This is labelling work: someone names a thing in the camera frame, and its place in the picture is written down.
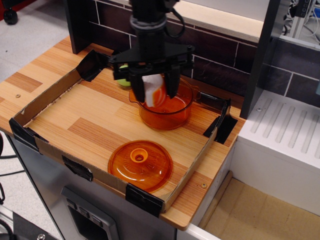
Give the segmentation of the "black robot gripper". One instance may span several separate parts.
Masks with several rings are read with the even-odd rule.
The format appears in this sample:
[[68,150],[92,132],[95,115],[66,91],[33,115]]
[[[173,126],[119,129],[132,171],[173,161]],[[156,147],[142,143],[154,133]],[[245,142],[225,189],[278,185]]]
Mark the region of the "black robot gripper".
[[135,98],[143,103],[145,88],[142,76],[165,73],[167,95],[174,98],[180,84],[180,72],[194,67],[195,47],[167,42],[166,37],[181,37],[186,30],[185,25],[181,26],[180,32],[173,32],[166,21],[131,21],[130,24],[137,40],[132,48],[110,58],[114,79],[129,79]]

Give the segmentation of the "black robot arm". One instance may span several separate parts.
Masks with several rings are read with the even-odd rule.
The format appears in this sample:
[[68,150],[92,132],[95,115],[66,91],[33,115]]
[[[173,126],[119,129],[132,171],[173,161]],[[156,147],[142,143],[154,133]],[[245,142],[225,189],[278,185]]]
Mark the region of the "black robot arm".
[[126,79],[139,102],[145,101],[144,76],[164,75],[167,94],[173,98],[178,92],[183,70],[194,67],[194,46],[165,41],[170,36],[167,13],[173,13],[183,24],[184,20],[174,9],[175,0],[131,0],[130,25],[137,42],[131,49],[110,58],[115,80]]

